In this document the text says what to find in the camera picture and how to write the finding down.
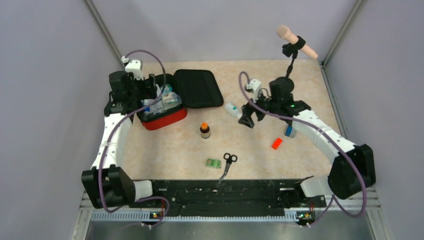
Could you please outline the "white bottle green label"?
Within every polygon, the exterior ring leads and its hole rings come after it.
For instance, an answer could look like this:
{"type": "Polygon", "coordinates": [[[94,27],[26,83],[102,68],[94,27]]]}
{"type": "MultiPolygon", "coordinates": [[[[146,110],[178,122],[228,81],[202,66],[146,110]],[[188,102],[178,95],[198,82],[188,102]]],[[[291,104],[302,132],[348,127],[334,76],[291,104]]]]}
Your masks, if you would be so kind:
{"type": "Polygon", "coordinates": [[[233,103],[228,102],[225,106],[224,106],[225,110],[233,117],[240,119],[242,117],[242,111],[235,106],[233,103]]]}

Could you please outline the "blue gauze packet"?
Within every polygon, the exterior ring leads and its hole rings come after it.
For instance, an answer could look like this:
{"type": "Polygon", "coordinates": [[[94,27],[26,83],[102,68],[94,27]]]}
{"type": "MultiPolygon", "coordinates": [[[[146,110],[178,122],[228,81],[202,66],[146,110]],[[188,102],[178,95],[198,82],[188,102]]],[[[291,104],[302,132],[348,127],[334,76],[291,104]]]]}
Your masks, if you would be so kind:
{"type": "Polygon", "coordinates": [[[146,106],[144,109],[145,116],[155,116],[163,113],[163,104],[161,100],[155,102],[154,99],[144,99],[141,100],[143,106],[146,106]]]}

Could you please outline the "brown bottle orange cap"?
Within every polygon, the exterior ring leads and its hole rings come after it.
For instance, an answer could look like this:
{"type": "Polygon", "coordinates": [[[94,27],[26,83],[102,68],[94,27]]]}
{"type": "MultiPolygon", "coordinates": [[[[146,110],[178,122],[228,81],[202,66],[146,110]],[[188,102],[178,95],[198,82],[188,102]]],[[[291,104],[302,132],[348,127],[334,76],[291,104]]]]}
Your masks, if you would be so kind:
{"type": "Polygon", "coordinates": [[[206,122],[203,122],[203,123],[200,125],[199,130],[200,130],[200,135],[201,135],[201,137],[202,137],[203,139],[208,139],[208,138],[211,136],[211,130],[210,130],[210,127],[209,127],[209,125],[208,125],[206,122]]]}

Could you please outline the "black handled scissors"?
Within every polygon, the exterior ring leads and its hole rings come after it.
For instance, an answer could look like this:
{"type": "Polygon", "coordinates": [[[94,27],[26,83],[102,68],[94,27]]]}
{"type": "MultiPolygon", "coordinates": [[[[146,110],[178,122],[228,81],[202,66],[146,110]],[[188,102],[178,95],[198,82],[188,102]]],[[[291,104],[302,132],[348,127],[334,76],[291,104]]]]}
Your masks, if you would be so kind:
{"type": "Polygon", "coordinates": [[[222,176],[218,179],[218,183],[221,184],[222,181],[225,179],[225,177],[227,176],[229,169],[232,165],[232,163],[237,162],[238,160],[238,156],[235,154],[230,154],[230,153],[225,153],[223,155],[223,158],[225,160],[225,168],[224,168],[224,172],[222,174],[222,176]]]}

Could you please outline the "red black medicine kit case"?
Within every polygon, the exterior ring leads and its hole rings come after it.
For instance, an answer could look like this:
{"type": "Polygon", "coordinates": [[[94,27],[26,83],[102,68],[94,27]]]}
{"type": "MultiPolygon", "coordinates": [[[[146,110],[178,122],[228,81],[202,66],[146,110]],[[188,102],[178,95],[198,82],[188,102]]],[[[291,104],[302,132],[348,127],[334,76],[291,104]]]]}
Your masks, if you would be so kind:
{"type": "Polygon", "coordinates": [[[149,131],[157,130],[184,119],[187,109],[203,109],[221,107],[224,98],[215,79],[209,70],[179,69],[174,74],[167,73],[150,76],[145,81],[155,82],[161,87],[166,80],[181,99],[182,103],[176,107],[165,110],[160,114],[145,114],[140,111],[136,115],[142,125],[149,131]]]}

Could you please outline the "small teal pad packet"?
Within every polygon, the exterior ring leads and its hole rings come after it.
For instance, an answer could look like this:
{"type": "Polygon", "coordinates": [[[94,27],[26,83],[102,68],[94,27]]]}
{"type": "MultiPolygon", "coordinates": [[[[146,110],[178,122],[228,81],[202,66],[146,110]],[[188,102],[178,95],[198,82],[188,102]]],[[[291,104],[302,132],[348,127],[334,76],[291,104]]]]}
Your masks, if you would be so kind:
{"type": "Polygon", "coordinates": [[[173,91],[173,88],[172,88],[172,86],[170,84],[167,83],[167,84],[164,84],[162,86],[162,90],[163,90],[162,94],[163,95],[167,95],[168,93],[170,93],[170,92],[173,91]]]}

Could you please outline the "clear bag wipe sachets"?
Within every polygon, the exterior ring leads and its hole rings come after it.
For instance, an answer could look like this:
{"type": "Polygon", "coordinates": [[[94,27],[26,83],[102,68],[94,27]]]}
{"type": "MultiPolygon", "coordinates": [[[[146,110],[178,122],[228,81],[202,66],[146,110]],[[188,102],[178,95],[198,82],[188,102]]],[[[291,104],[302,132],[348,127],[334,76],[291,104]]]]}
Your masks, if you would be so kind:
{"type": "Polygon", "coordinates": [[[167,94],[162,95],[162,101],[166,104],[178,105],[182,103],[180,96],[173,91],[170,91],[167,94]]]}

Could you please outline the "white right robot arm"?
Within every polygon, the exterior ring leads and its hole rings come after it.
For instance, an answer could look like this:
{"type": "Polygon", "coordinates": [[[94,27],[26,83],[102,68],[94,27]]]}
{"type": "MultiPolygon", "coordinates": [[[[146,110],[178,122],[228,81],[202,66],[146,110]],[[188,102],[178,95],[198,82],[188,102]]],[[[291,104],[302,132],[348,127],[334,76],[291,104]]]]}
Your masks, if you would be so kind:
{"type": "Polygon", "coordinates": [[[370,146],[347,140],[324,123],[307,103],[294,100],[294,82],[290,78],[276,78],[269,83],[269,89],[271,95],[266,97],[259,80],[248,80],[242,93],[251,93],[253,97],[242,106],[239,123],[253,128],[253,113],[258,121],[265,115],[279,118],[306,136],[331,163],[327,175],[309,177],[298,183],[293,192],[297,205],[307,206],[321,195],[335,195],[345,200],[376,183],[374,153],[370,146]]]}

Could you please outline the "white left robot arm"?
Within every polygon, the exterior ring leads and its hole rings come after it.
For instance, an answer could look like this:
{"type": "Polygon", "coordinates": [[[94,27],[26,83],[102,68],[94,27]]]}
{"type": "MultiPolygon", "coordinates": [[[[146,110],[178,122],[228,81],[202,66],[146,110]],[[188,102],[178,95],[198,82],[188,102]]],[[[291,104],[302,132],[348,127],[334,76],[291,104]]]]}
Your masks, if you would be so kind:
{"type": "Polygon", "coordinates": [[[133,112],[141,107],[137,103],[134,75],[120,70],[108,77],[111,91],[103,110],[102,140],[90,169],[82,172],[81,182],[95,209],[112,212],[114,208],[131,205],[140,199],[154,207],[160,202],[161,194],[153,188],[152,182],[133,181],[122,168],[133,112]]]}

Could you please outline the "orange small box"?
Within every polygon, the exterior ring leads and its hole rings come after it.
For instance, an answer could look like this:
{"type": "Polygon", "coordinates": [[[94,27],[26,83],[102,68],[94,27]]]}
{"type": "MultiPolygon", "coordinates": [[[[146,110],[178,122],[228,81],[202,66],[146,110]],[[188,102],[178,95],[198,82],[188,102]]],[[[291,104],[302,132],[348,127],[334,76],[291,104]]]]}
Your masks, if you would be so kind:
{"type": "Polygon", "coordinates": [[[282,144],[283,140],[281,138],[276,138],[275,141],[272,143],[271,148],[274,150],[277,150],[280,145],[282,144]]]}

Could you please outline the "blue grey box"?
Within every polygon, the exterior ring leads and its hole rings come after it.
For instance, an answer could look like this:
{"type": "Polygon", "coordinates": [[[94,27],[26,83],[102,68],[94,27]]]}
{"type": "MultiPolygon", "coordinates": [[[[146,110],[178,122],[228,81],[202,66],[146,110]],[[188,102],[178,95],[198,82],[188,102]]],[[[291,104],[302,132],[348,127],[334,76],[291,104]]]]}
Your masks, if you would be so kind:
{"type": "Polygon", "coordinates": [[[297,130],[296,129],[294,129],[292,126],[290,126],[290,125],[287,125],[286,126],[286,129],[285,129],[285,131],[284,131],[284,135],[286,136],[286,137],[289,137],[289,138],[294,138],[295,136],[296,136],[296,134],[297,134],[297,130]]]}

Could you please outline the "green wind oil box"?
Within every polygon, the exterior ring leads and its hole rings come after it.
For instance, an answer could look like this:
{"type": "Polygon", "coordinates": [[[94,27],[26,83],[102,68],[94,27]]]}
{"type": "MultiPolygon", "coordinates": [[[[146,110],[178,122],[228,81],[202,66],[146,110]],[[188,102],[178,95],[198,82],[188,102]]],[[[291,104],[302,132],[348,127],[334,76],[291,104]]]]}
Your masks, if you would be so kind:
{"type": "Polygon", "coordinates": [[[222,162],[219,159],[208,158],[205,162],[207,168],[221,169],[222,162]]]}

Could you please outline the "beige microphone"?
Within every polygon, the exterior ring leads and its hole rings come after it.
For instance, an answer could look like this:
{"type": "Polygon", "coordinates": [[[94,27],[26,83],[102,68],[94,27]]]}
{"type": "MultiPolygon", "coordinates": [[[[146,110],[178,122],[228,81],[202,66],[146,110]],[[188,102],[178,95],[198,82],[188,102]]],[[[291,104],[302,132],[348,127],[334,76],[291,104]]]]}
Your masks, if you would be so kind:
{"type": "Polygon", "coordinates": [[[306,44],[306,41],[300,36],[296,36],[289,27],[280,25],[276,29],[276,34],[281,38],[294,45],[297,49],[302,51],[305,55],[312,59],[317,59],[318,54],[306,44]]]}

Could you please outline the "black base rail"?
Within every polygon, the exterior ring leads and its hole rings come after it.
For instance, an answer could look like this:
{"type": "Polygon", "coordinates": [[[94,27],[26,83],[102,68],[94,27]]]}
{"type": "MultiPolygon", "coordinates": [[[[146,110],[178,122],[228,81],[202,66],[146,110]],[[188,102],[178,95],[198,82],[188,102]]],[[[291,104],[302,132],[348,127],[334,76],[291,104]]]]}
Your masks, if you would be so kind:
{"type": "Polygon", "coordinates": [[[290,208],[326,207],[322,195],[306,198],[299,179],[153,180],[152,195],[162,197],[128,203],[159,208],[168,200],[167,217],[281,217],[290,208]]]}

